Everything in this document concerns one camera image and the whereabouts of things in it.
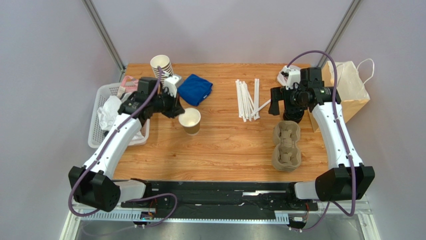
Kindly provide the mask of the single brown paper cup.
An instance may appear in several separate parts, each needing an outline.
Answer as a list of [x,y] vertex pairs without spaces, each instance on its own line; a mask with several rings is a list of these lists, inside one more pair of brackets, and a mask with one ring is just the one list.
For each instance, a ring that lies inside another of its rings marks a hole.
[[195,136],[200,131],[201,113],[196,108],[186,108],[178,116],[178,122],[188,135]]

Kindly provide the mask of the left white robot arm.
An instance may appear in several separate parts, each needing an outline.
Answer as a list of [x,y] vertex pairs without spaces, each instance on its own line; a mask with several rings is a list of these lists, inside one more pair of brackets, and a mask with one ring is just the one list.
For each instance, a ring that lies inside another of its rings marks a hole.
[[118,115],[103,142],[82,167],[74,166],[68,173],[71,192],[68,208],[76,216],[72,202],[92,207],[96,212],[111,212],[119,203],[141,201],[146,182],[132,178],[114,180],[113,175],[124,151],[154,113],[175,118],[185,112],[178,88],[181,76],[174,74],[161,81],[142,77],[118,109]]

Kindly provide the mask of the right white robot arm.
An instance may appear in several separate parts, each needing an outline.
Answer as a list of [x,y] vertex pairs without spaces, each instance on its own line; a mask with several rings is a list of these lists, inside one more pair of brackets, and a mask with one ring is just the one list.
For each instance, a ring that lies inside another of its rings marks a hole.
[[319,67],[282,68],[278,78],[285,85],[270,90],[268,113],[299,123],[306,111],[316,120],[328,158],[328,170],[315,180],[292,183],[297,200],[322,202],[360,200],[375,178],[372,166],[366,166],[355,150],[347,130],[341,99],[335,86],[325,86]]

